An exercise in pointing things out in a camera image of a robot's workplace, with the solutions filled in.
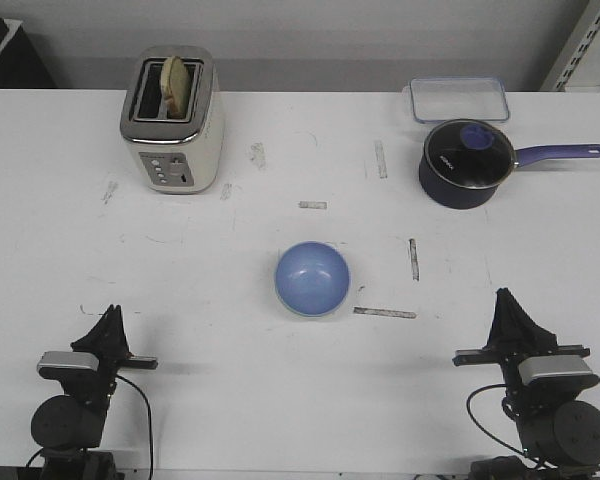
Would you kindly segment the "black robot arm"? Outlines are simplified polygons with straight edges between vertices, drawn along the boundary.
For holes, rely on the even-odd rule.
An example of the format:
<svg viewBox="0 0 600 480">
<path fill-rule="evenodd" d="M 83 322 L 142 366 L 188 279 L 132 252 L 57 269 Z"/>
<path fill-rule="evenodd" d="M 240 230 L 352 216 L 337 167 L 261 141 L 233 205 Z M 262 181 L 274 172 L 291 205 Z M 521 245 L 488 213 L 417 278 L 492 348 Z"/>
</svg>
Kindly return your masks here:
<svg viewBox="0 0 600 480">
<path fill-rule="evenodd" d="M 39 446 L 34 457 L 44 459 L 41 479 L 123 479 L 114 455 L 100 451 L 111 398 L 122 381 L 135 389 L 147 413 L 148 477 L 155 468 L 152 410 L 147 395 L 122 369 L 154 370 L 155 357 L 131 353 L 124 330 L 122 309 L 109 305 L 96 325 L 70 344 L 69 351 L 46 351 L 37 373 L 59 382 L 63 392 L 44 401 L 30 423 L 31 436 Z"/>
<path fill-rule="evenodd" d="M 521 446 L 509 456 L 475 461 L 471 479 L 591 479 L 600 469 L 600 410 L 579 400 L 600 378 L 587 365 L 588 348 L 561 345 L 537 325 L 507 288 L 496 292 L 484 347 L 459 350 L 456 366 L 496 364 L 504 414 Z"/>
</svg>

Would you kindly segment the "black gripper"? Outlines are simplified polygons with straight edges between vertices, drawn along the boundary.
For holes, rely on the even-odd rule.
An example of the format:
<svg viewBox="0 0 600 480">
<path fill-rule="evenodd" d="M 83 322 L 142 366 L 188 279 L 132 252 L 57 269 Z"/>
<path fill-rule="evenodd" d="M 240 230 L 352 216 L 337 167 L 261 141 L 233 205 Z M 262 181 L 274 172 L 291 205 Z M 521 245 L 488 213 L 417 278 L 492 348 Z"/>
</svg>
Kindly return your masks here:
<svg viewBox="0 0 600 480">
<path fill-rule="evenodd" d="M 585 361 L 590 350 L 582 345 L 558 346 L 557 336 L 537 325 L 508 288 L 500 288 L 485 348 L 457 350 L 452 363 L 454 366 L 497 364 L 503 375 L 520 378 L 518 365 L 522 361 L 552 355 L 578 355 Z"/>
<path fill-rule="evenodd" d="M 102 395 L 112 395 L 116 389 L 116 376 L 120 370 L 155 370 L 159 363 L 155 356 L 131 354 L 124 331 L 120 305 L 111 304 L 96 325 L 82 338 L 72 342 L 75 352 L 95 356 L 126 356 L 124 358 L 103 357 L 100 360 L 98 385 Z"/>
</svg>

